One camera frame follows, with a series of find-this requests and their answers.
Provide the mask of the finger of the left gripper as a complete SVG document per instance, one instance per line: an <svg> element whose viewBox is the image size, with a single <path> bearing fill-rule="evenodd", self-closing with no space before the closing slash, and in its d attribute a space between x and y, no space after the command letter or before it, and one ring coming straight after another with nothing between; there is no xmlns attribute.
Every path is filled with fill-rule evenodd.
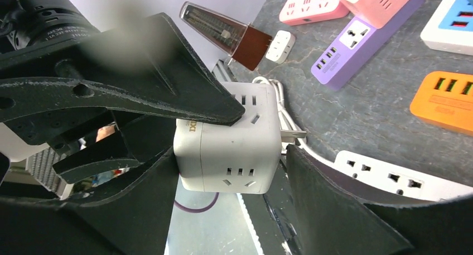
<svg viewBox="0 0 473 255"><path fill-rule="evenodd" d="M106 171L138 167L156 161L172 146L174 118L125 114L115 120L116 132L53 164L61 179L73 184Z"/></svg>

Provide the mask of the pink cube socket adapter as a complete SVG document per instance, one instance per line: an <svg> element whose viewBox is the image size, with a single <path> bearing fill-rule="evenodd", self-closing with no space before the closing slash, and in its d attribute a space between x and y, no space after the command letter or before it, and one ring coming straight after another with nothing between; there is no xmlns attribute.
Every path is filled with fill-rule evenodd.
<svg viewBox="0 0 473 255"><path fill-rule="evenodd" d="M356 17L375 28L384 27L409 0L339 0Z"/></svg>

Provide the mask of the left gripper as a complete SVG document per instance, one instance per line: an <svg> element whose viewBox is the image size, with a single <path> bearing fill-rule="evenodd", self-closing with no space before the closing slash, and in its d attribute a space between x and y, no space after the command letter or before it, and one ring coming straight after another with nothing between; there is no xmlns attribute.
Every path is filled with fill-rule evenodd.
<svg viewBox="0 0 473 255"><path fill-rule="evenodd" d="M57 133L16 133L60 109L118 110L230 126L245 112L165 13L98 32L69 0L1 0L1 160Z"/></svg>

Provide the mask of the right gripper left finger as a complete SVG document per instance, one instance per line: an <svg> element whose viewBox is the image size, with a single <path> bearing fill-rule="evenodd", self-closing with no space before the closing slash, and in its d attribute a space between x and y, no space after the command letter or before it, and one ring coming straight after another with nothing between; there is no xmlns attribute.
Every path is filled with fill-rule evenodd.
<svg viewBox="0 0 473 255"><path fill-rule="evenodd" d="M66 200L1 197L2 254L163 254L178 183L172 149Z"/></svg>

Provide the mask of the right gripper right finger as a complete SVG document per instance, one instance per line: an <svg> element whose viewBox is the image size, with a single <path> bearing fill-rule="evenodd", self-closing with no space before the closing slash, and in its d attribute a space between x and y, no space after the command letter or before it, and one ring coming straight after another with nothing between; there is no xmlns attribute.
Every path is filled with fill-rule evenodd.
<svg viewBox="0 0 473 255"><path fill-rule="evenodd" d="M472 196L409 198L364 184L287 148L304 254L471 254Z"/></svg>

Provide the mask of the white cube socket adapter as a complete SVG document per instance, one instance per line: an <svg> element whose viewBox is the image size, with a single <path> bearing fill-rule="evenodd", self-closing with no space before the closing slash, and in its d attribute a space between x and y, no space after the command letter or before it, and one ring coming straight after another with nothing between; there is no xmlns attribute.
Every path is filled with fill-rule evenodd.
<svg viewBox="0 0 473 255"><path fill-rule="evenodd" d="M173 139L182 184L190 191L264 194L284 145L306 137L281 125L281 99L266 83L224 82L245 112L232 126L178 119Z"/></svg>

